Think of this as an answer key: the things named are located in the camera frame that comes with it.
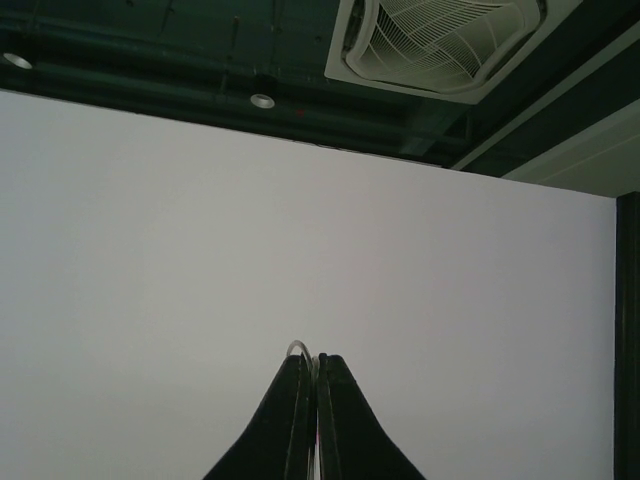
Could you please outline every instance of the dark ceiling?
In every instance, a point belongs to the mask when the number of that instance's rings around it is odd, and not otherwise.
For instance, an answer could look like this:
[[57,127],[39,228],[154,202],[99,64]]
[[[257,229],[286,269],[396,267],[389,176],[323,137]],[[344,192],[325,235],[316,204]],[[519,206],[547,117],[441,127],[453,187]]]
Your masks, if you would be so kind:
[[[30,71],[3,59],[0,88],[450,167],[640,19],[640,0],[584,0],[489,96],[469,106],[325,78],[338,5],[0,0],[0,42],[20,37],[38,53]],[[640,54],[634,47],[625,53]],[[640,72],[621,72],[638,63],[603,67],[608,77],[572,100],[582,105],[579,115],[572,101],[555,102],[545,111],[556,120],[553,132],[541,131],[540,120],[528,122],[515,132],[517,141],[507,137],[467,170],[502,175],[640,97],[640,82],[627,81],[616,85],[614,99],[585,102],[602,82],[638,78]],[[256,75],[277,79],[275,108],[249,101]]]

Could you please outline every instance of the ceiling air conditioner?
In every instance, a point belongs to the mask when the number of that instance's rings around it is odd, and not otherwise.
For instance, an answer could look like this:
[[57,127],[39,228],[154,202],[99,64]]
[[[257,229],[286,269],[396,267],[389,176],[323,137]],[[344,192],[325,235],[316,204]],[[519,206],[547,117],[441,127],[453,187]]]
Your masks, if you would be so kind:
[[582,0],[341,0],[328,78],[478,103]]

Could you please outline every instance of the cable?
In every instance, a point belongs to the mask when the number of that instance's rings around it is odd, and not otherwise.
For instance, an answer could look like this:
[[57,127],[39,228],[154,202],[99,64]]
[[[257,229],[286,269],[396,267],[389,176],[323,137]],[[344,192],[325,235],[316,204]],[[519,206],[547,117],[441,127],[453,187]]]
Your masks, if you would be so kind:
[[291,352],[293,352],[296,347],[299,347],[300,350],[302,350],[302,356],[307,362],[309,373],[313,373],[313,359],[311,358],[311,354],[309,353],[309,349],[307,348],[307,346],[300,340],[294,340],[293,342],[291,342],[291,345],[289,345],[289,348],[287,349],[287,357],[291,355]]

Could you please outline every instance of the white wall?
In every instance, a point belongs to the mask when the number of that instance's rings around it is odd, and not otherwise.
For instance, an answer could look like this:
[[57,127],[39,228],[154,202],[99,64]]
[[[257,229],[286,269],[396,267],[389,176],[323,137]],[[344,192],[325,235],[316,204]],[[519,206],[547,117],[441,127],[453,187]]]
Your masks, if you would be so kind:
[[0,109],[2,478],[197,480],[294,338],[429,480],[612,478],[613,200]]

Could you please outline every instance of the black object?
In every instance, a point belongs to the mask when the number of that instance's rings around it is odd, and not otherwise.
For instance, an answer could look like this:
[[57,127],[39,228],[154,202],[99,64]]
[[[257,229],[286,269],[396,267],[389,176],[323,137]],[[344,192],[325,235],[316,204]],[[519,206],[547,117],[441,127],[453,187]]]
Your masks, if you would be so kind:
[[287,357],[249,426],[204,480],[311,478],[316,412],[323,480],[425,480],[385,434],[342,357],[326,354]]
[[337,355],[320,355],[318,427],[323,480],[424,480],[384,432]]
[[306,480],[316,409],[305,359],[287,357],[238,441],[204,480]]
[[640,193],[618,199],[615,479],[640,478]]

